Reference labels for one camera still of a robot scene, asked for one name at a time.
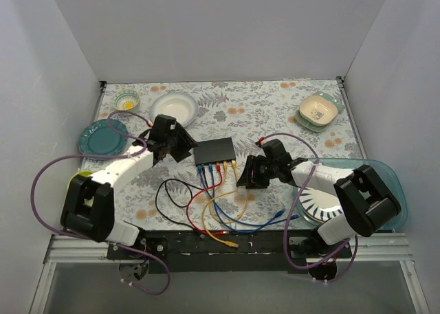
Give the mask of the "black network switch box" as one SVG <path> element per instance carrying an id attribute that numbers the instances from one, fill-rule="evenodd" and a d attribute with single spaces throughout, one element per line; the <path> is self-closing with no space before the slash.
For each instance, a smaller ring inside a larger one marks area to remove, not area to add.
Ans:
<path id="1" fill-rule="evenodd" d="M 196 166 L 207 166 L 236 159 L 231 137 L 198 142 L 193 152 Z"/>

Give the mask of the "yellow ethernet cable end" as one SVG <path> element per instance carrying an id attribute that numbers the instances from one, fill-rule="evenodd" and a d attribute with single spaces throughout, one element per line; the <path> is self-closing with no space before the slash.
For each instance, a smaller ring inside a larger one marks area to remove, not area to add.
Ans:
<path id="1" fill-rule="evenodd" d="M 214 199 L 211 200 L 212 204 L 210 204 L 210 206 L 209 206 L 209 211 L 210 211 L 211 217 L 215 221 L 219 222 L 220 220 L 219 220 L 218 215 L 215 213 L 215 206 L 214 206 L 213 202 L 217 199 L 220 199 L 221 197 L 225 197 L 225 196 L 228 196 L 230 194 L 235 194 L 235 193 L 237 193 L 237 190 L 231 190 L 229 192 L 224 192 L 223 194 L 218 194 Z M 248 208 L 249 200 L 250 200 L 250 191 L 247 191 L 246 195 L 243 197 L 243 208 L 240 211 L 240 213 L 235 217 L 235 219 L 240 219 L 245 214 L 245 212 Z"/>

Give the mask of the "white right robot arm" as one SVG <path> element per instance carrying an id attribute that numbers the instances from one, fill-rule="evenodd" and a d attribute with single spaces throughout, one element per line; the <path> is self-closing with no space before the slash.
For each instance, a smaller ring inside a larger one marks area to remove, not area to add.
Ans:
<path id="1" fill-rule="evenodd" d="M 355 168 L 292 158 L 279 139 L 258 141 L 262 155 L 247 157 L 238 187 L 266 189 L 272 179 L 297 189 L 294 205 L 321 220 L 306 239 L 286 249 L 298 254 L 329 256 L 354 237 L 399 227 L 406 200 L 399 180 L 387 166 L 365 161 Z"/>

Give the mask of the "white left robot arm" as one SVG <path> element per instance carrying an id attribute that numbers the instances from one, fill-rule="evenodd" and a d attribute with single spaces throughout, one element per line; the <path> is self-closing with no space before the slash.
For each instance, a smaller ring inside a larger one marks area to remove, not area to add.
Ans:
<path id="1" fill-rule="evenodd" d="M 158 115 L 153 127 L 141 133 L 122 158 L 112 160 L 88 177 L 77 176 L 70 181 L 61 225 L 98 243 L 121 243 L 128 257 L 141 258 L 146 242 L 138 236 L 139 227 L 116 218 L 115 195 L 167 155 L 180 162 L 196 146 L 197 142 L 175 118 Z"/>

